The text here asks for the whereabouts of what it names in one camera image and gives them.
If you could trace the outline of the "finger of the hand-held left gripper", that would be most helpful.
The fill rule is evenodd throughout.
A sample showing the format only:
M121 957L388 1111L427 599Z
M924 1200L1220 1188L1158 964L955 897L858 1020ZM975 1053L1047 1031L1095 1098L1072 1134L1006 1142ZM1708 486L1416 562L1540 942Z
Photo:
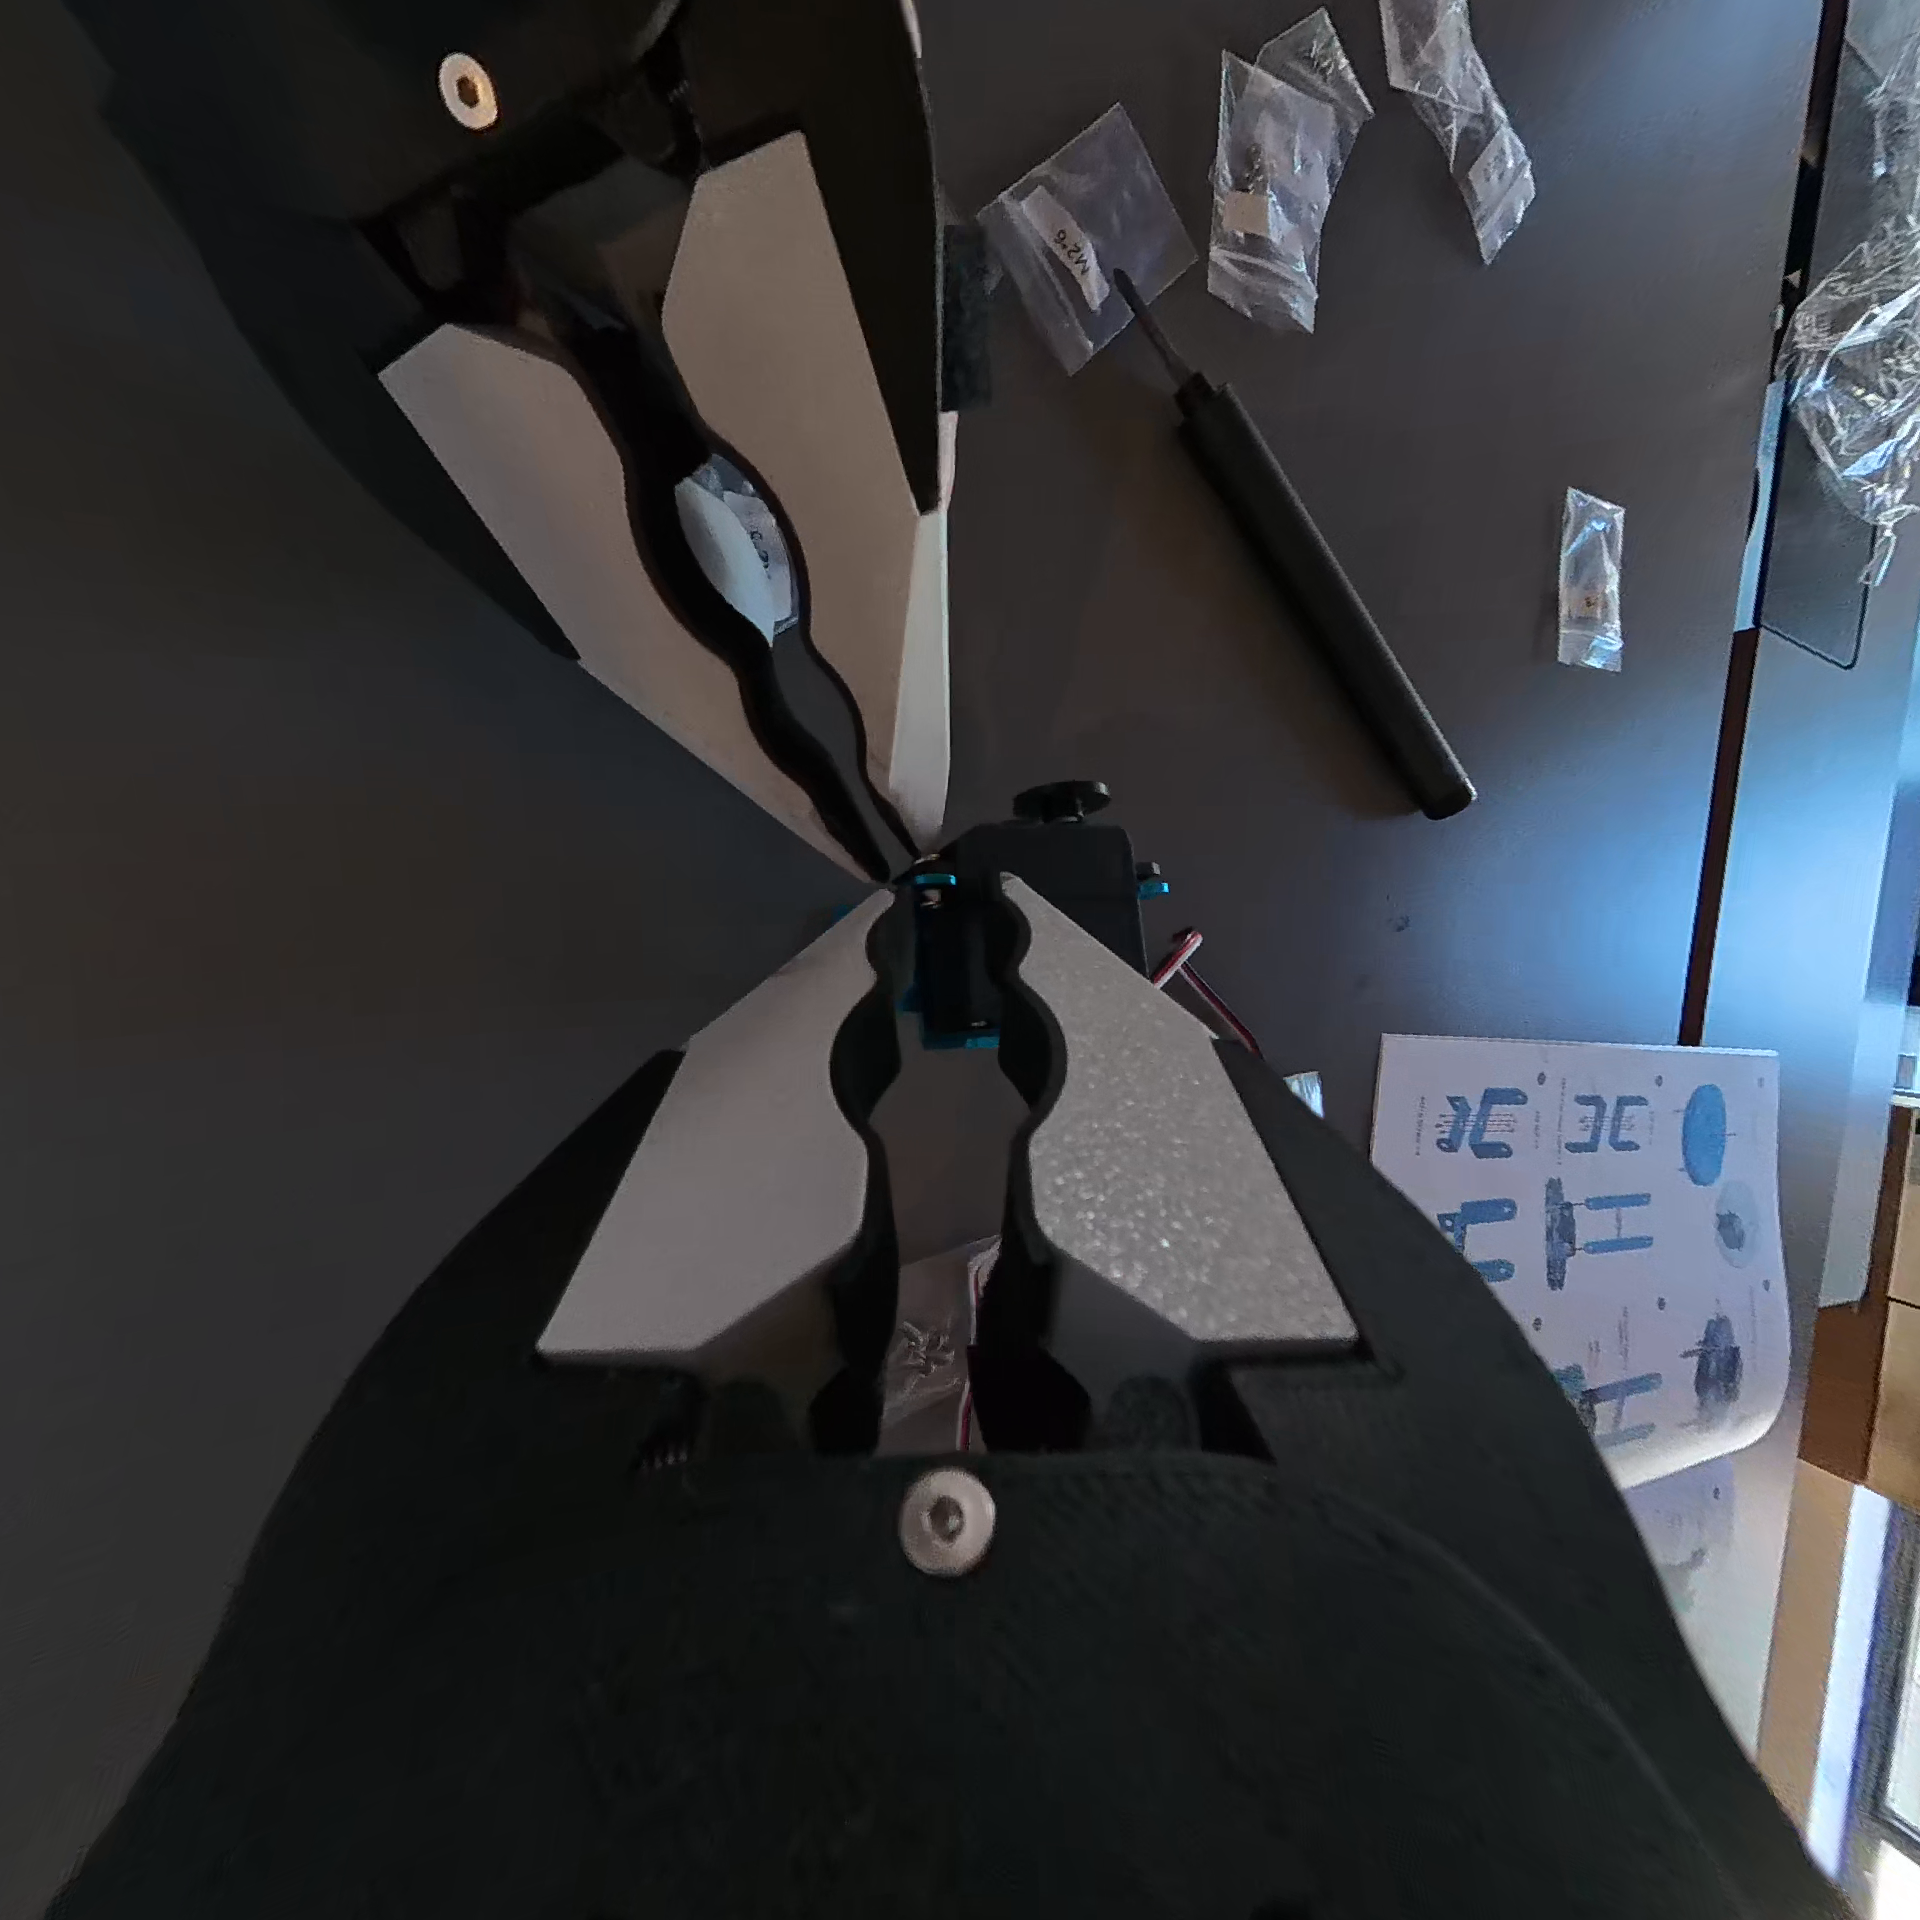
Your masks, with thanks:
M848 872L891 874L782 685L800 623L766 642L689 551L675 488L721 447L656 353L624 326L443 324L380 378L599 685Z
M664 343L697 416L771 488L864 770L930 849L952 777L950 510L907 481L802 133L692 185Z

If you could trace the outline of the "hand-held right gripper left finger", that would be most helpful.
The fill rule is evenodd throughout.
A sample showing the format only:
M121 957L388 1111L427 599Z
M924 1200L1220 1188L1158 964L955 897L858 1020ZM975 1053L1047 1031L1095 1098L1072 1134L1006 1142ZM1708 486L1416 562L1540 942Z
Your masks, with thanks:
M667 1057L545 1359L764 1384L817 1449L875 1449L902 1258L873 1117L902 1074L904 908L858 903Z

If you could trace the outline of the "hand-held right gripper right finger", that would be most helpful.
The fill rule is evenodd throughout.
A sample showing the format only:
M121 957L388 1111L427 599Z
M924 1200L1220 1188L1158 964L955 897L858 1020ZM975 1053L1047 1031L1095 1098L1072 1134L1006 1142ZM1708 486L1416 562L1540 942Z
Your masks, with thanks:
M972 1340L988 1450L1078 1450L1146 1383L1196 1428L1232 1368L1360 1328L1224 1047L1028 879L993 884L999 1068L1024 1104Z

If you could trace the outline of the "black servo with blue bracket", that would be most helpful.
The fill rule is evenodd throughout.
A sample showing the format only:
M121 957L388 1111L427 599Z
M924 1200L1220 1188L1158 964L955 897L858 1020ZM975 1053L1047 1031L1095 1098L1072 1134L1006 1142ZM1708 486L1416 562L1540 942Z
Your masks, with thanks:
M1016 794L1014 816L961 832L904 874L912 918L912 974L902 1006L924 1049L995 1049L1001 991L993 969L990 888L1020 878L1068 921L1139 974L1143 900L1169 890L1154 862L1136 858L1127 830L1102 822L1104 781L1060 778Z

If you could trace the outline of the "dark grey desk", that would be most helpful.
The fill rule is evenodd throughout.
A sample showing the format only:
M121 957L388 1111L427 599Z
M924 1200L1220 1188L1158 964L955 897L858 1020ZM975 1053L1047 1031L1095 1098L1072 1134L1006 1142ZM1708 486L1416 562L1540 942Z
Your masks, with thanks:
M1119 777L1360 1320L1176 1447L918 1465L550 1362L665 1063L856 879L383 506L6 5L6 1898L46 1916L1844 1916L1595 1445L1354 1138L1388 1028L1663 1038L1817 5L1472 5L1540 196L1408 117L1271 429L1479 797L1420 822L1170 447L999 324L959 816ZM1556 661L1567 490L1624 665Z

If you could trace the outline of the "clear bag of small screws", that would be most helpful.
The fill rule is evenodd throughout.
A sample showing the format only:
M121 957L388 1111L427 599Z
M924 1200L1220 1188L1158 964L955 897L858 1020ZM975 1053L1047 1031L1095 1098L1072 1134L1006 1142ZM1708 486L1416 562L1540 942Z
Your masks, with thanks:
M999 1239L975 1239L906 1264L886 1356L878 1454L983 1454L969 1377L976 1310Z

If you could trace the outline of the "clear bag with white label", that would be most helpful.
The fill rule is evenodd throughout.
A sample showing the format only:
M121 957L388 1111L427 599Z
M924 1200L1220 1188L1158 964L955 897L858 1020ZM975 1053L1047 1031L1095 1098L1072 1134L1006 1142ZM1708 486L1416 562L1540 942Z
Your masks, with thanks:
M978 213L993 257L1071 376L1131 326L1119 287L1158 301L1198 257L1124 105L1115 102Z

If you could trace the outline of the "white instruction booklet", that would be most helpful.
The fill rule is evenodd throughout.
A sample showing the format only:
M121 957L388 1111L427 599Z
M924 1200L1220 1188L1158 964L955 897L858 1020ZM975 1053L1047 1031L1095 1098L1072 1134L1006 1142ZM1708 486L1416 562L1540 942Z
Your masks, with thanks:
M1721 1460L1792 1373L1780 1057L1383 1036L1372 1153L1522 1328L1642 1525L1676 1613L1731 1548Z

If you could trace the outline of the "black screwdriver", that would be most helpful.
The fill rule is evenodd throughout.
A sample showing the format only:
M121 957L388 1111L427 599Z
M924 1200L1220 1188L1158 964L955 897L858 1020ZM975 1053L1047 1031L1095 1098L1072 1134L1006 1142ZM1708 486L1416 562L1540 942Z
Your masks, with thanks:
M1263 429L1230 385L1178 353L1129 271L1113 285L1169 372L1178 440L1354 720L1422 816L1459 816L1478 801L1472 778Z

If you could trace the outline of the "long clear parts bag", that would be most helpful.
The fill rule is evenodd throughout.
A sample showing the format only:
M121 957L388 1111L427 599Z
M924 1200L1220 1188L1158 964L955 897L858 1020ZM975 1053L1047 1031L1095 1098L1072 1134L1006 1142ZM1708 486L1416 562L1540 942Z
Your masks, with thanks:
M1383 61L1448 159L1483 265L1522 226L1537 180L1472 33L1467 2L1380 2Z

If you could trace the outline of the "clear bag with brass part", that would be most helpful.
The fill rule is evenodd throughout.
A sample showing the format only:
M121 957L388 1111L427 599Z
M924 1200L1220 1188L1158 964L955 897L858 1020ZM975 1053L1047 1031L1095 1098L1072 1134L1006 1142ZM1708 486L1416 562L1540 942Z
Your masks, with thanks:
M1617 674L1624 665L1626 506L1567 490L1556 568L1556 661Z

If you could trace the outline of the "crumpled clear plastic wrap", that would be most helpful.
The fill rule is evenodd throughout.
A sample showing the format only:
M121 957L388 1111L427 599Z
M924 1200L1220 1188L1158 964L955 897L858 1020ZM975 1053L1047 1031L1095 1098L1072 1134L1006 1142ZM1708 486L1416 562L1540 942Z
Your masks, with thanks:
M1872 533L1864 586L1916 514L1919 222L1895 213L1806 295L1785 333L1788 409L1828 494Z

